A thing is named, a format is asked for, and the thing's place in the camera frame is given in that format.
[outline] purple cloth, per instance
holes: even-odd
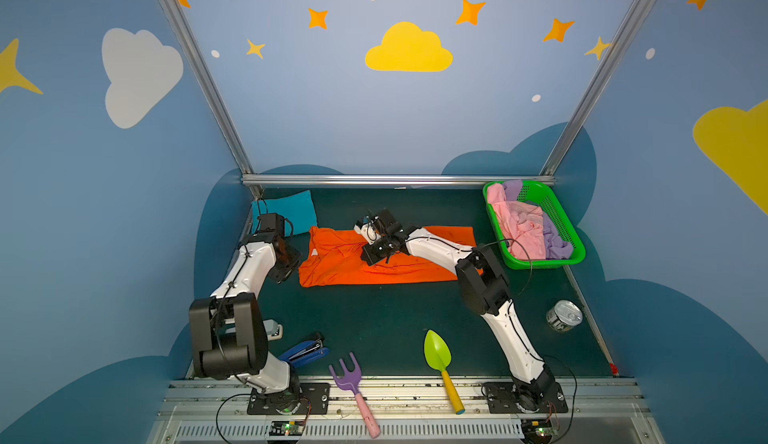
[[[554,226],[552,219],[549,218],[544,209],[542,209],[542,218],[544,220],[544,248],[547,250],[547,259],[571,259],[571,255],[574,253],[574,246],[570,242],[562,240],[558,229]]]
[[[504,194],[507,196],[507,201],[516,201],[520,195],[520,191],[523,189],[522,179],[513,179],[504,183]]]

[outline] black mounting plate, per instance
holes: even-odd
[[[514,383],[510,381],[505,382],[484,382],[483,383],[483,395],[488,403],[488,411],[491,414],[525,414],[532,413],[531,411],[525,411],[518,406],[517,396],[514,394]],[[555,383],[550,387],[548,396],[544,396],[542,400],[542,406],[535,413],[549,414],[549,405],[547,402],[551,402],[554,406],[553,412],[558,414],[564,414],[568,412],[568,404],[565,402],[565,395],[563,395],[563,388],[560,384]]]
[[[327,414],[328,413],[328,396],[330,394],[330,384],[322,382],[302,382],[299,385],[301,397],[306,398],[312,402],[312,414]],[[269,396],[264,396],[252,390],[250,392],[250,399],[248,400],[247,413],[252,416],[285,416],[277,412],[275,403],[272,402]],[[306,414],[306,402],[300,401],[299,408],[292,414],[292,416],[303,416]]]

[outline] green basket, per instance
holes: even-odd
[[[493,206],[488,204],[488,187],[492,184],[501,183],[501,181],[489,182],[482,189],[482,195],[485,198],[485,210],[488,212],[488,217],[491,219],[493,225],[493,231],[496,234],[496,238],[504,239],[502,234],[502,228],[498,225],[498,219],[496,219],[496,211],[493,210]],[[554,227],[558,229],[558,233],[563,241],[568,241],[574,246],[574,252],[571,255],[571,259],[547,259],[536,261],[520,261],[518,258],[509,254],[504,241],[498,243],[499,249],[502,250],[502,257],[507,266],[512,269],[528,269],[533,265],[535,269],[552,269],[554,267],[561,267],[565,265],[576,265],[584,260],[584,256],[587,254],[584,250],[584,245],[581,244],[581,239],[578,238],[576,230],[574,229],[568,217],[563,211],[563,207],[560,206],[560,202],[554,196],[554,193],[549,186],[537,181],[523,181],[523,189],[518,195],[518,201],[532,201],[541,206],[544,212],[552,219]]]

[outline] pink fork handle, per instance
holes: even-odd
[[[357,401],[357,406],[360,408],[362,420],[366,421],[366,427],[368,428],[368,433],[371,435],[371,439],[379,437],[379,434],[382,433],[382,430],[379,429],[379,424],[376,422],[373,414],[371,414],[371,410],[368,409],[366,400],[362,399],[362,394],[359,392],[355,394],[355,401]]]

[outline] white cloud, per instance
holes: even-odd
[[[179,52],[163,46],[147,30],[136,34],[120,28],[107,31],[101,42],[101,59],[112,83],[105,100],[107,113],[123,129],[141,121],[184,72]]]

